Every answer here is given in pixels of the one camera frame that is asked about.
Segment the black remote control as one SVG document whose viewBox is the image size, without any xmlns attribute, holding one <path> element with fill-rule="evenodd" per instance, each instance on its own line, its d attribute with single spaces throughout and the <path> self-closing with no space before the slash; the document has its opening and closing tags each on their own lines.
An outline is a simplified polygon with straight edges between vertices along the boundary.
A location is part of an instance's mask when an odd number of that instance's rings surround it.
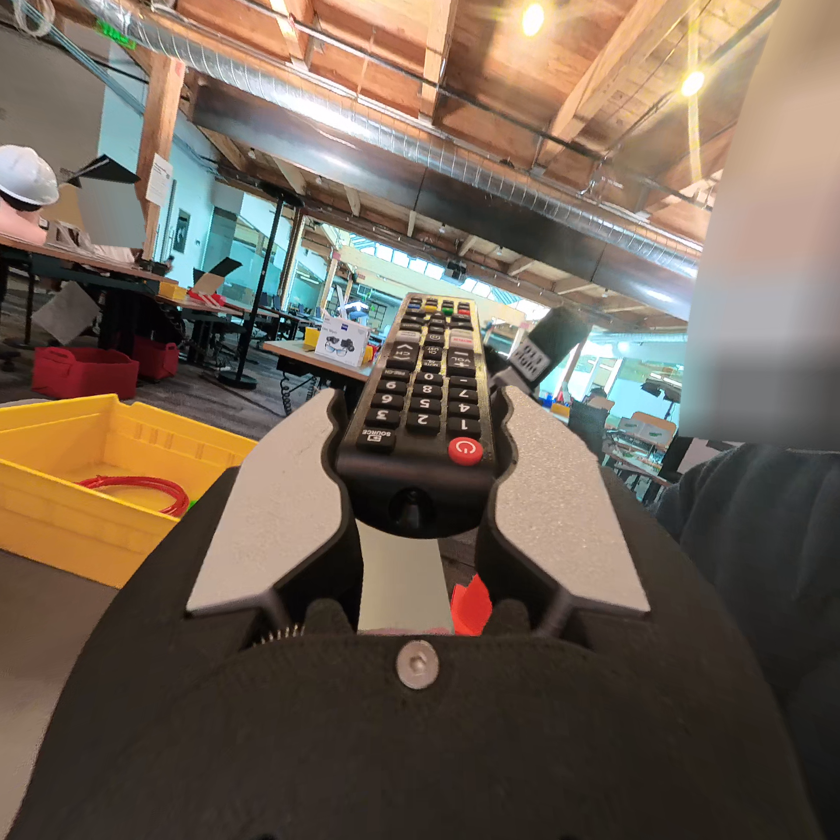
<svg viewBox="0 0 840 840">
<path fill-rule="evenodd" d="M 335 468 L 370 527 L 441 539 L 479 526 L 500 468 L 474 301 L 406 296 Z"/>
</svg>

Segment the orange traffic cone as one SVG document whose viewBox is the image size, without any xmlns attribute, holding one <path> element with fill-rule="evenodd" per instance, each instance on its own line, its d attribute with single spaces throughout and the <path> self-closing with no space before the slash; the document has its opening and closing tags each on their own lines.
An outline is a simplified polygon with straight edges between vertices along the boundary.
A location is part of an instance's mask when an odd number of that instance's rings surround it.
<svg viewBox="0 0 840 840">
<path fill-rule="evenodd" d="M 455 584 L 450 598 L 455 635 L 482 635 L 492 612 L 488 589 L 478 574 L 468 584 Z"/>
</svg>

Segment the person's dark zip jacket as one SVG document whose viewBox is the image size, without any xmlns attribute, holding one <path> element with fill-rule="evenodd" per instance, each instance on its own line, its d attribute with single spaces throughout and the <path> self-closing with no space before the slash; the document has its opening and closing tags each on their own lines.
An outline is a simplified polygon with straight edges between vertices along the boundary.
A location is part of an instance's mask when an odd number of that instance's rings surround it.
<svg viewBox="0 0 840 840">
<path fill-rule="evenodd" d="M 653 513 L 750 643 L 838 838 L 838 452 L 742 444 L 687 471 Z"/>
</svg>

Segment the red fabric bin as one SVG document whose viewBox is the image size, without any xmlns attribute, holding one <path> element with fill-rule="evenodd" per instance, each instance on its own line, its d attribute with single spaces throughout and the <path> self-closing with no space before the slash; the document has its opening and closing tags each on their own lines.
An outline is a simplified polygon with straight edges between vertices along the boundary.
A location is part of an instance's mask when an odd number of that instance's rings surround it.
<svg viewBox="0 0 840 840">
<path fill-rule="evenodd" d="M 133 399 L 140 364 L 117 350 L 40 348 L 35 351 L 31 390 L 60 400 L 115 395 Z"/>
<path fill-rule="evenodd" d="M 132 359 L 138 363 L 140 379 L 160 382 L 177 375 L 180 352 L 176 343 L 157 342 L 136 335 L 133 338 Z"/>
</svg>

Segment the white box with glasses print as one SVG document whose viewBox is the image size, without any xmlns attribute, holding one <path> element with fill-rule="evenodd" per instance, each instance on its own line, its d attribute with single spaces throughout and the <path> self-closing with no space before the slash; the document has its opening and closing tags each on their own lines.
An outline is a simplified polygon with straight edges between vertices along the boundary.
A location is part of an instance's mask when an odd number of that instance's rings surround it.
<svg viewBox="0 0 840 840">
<path fill-rule="evenodd" d="M 369 329 L 355 321 L 326 315 L 314 354 L 330 362 L 361 368 L 369 336 Z"/>
</svg>

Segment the long metal ventilation duct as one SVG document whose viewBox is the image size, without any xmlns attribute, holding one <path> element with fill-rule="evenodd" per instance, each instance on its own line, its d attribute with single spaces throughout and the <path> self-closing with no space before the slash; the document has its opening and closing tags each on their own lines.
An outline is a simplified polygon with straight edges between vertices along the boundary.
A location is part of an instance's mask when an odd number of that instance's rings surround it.
<svg viewBox="0 0 840 840">
<path fill-rule="evenodd" d="M 445 133 L 429 130 L 416 119 L 375 106 L 366 98 L 356 100 L 348 90 L 316 82 L 313 76 L 295 68 L 271 60 L 265 70 L 253 61 L 237 59 L 218 48 L 221 41 L 216 36 L 196 39 L 184 35 L 118 2 L 80 5 L 121 36 L 180 60 L 206 77 L 565 224 L 690 281 L 697 279 L 702 247 L 685 245 L 672 234 L 656 232 L 615 205 L 585 197 L 565 185 L 534 179 Z"/>
</svg>

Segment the yellow plastic bin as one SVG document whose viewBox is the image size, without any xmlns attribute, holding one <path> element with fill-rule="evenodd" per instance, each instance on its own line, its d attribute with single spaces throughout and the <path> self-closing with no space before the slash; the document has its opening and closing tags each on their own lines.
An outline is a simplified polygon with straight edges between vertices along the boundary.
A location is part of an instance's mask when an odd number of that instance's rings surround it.
<svg viewBox="0 0 840 840">
<path fill-rule="evenodd" d="M 3 406 L 1 544 L 120 588 L 179 522 L 164 492 L 81 486 L 98 476 L 173 482 L 201 498 L 256 441 L 116 395 Z"/>
</svg>

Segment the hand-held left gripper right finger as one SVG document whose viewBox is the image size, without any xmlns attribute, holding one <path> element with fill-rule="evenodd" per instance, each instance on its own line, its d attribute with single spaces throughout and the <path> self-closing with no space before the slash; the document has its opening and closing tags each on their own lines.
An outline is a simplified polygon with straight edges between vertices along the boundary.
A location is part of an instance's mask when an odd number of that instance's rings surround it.
<svg viewBox="0 0 840 840">
<path fill-rule="evenodd" d="M 649 603 L 602 478 L 583 441 L 517 387 L 501 387 L 510 463 L 482 522 L 482 580 L 530 614 L 647 614 Z"/>
</svg>

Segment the black floor lamp pole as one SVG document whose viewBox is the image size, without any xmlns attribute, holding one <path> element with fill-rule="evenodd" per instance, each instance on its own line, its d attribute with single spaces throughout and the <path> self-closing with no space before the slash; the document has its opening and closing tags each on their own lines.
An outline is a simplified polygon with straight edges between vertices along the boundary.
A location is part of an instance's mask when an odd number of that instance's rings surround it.
<svg viewBox="0 0 840 840">
<path fill-rule="evenodd" d="M 241 334 L 238 345 L 237 367 L 236 371 L 219 371 L 217 374 L 217 382 L 235 389 L 236 391 L 254 391 L 257 387 L 257 380 L 245 373 L 245 364 L 248 357 L 248 348 L 250 341 L 254 336 L 261 295 L 266 283 L 266 276 L 268 266 L 271 261 L 271 253 L 274 248 L 277 238 L 277 230 L 281 218 L 281 212 L 284 205 L 288 204 L 292 208 L 299 209 L 303 207 L 303 201 L 299 195 L 289 191 L 288 189 L 277 185 L 265 179 L 259 179 L 258 187 L 261 191 L 275 200 L 275 215 L 272 221 L 271 229 L 266 244 L 263 264 L 259 273 L 259 282 L 255 291 L 255 299 L 253 300 L 253 307 L 245 322 L 245 330 Z"/>
</svg>

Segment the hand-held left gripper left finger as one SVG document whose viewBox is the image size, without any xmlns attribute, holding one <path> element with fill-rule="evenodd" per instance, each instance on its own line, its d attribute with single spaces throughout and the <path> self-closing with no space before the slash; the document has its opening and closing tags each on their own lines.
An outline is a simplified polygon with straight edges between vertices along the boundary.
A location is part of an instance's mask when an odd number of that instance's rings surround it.
<svg viewBox="0 0 840 840">
<path fill-rule="evenodd" d="M 187 599 L 190 615 L 255 607 L 304 616 L 324 598 L 360 614 L 361 541 L 333 468 L 347 424 L 343 394 L 327 388 L 245 458 Z"/>
</svg>

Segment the white hard hat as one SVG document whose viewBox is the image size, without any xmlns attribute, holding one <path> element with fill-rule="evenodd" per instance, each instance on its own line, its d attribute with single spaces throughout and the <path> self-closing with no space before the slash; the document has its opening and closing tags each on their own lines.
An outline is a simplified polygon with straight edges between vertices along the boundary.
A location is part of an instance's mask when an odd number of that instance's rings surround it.
<svg viewBox="0 0 840 840">
<path fill-rule="evenodd" d="M 45 207 L 59 201 L 60 192 L 52 167 L 29 147 L 1 146 L 1 194 L 27 207 Z"/>
</svg>

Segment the long wooden workbench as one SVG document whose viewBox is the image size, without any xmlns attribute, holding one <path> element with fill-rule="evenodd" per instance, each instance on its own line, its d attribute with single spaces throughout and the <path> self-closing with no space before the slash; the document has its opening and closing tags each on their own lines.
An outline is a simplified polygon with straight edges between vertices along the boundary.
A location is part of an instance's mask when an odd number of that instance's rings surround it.
<svg viewBox="0 0 840 840">
<path fill-rule="evenodd" d="M 135 264 L 102 258 L 85 252 L 78 252 L 67 248 L 55 247 L 53 245 L 31 244 L 24 240 L 5 236 L 4 234 L 1 234 L 1 246 L 6 249 L 12 249 L 21 253 L 26 253 L 31 256 L 39 255 L 43 257 L 50 257 L 66 263 L 89 266 L 95 269 L 110 271 L 115 274 L 122 274 L 129 277 L 137 277 L 142 280 L 161 281 L 164 284 L 168 284 L 173 287 L 179 286 L 179 284 L 175 280 L 166 276 L 155 275 L 152 272 L 139 268 Z"/>
</svg>

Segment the wooden work table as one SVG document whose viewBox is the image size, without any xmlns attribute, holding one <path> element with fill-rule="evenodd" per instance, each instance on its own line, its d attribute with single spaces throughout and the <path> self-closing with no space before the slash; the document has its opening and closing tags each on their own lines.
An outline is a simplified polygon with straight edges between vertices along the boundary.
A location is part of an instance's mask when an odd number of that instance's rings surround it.
<svg viewBox="0 0 840 840">
<path fill-rule="evenodd" d="M 340 360 L 319 355 L 300 340 L 265 341 L 260 344 L 259 349 L 280 359 L 294 361 L 295 364 L 305 367 L 307 370 L 313 369 L 316 371 L 313 375 L 323 379 L 342 377 L 357 382 L 365 382 L 375 368 L 375 364 L 353 367 Z"/>
</svg>

